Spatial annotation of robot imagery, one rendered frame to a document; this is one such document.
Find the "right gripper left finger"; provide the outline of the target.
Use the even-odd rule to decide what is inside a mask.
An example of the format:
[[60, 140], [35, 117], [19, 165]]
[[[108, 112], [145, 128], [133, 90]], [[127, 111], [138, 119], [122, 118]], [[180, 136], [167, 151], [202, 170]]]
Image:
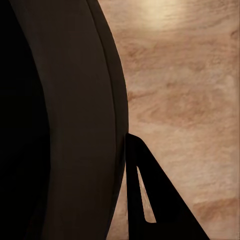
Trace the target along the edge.
[[50, 171], [50, 134], [0, 163], [0, 240], [24, 239]]

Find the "cauldron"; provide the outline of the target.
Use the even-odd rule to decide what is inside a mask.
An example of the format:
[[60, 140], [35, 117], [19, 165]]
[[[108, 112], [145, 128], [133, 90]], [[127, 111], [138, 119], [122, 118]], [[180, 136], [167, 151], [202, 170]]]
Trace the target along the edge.
[[23, 240], [106, 240], [129, 105], [97, 0], [0, 0], [0, 164], [50, 135], [50, 172]]

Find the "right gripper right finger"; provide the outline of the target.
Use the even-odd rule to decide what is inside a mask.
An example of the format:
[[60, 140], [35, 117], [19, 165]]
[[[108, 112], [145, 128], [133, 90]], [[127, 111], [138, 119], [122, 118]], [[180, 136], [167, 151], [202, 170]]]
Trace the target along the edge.
[[[129, 240], [210, 240], [145, 142], [125, 134]], [[156, 223], [145, 220], [139, 168]]]

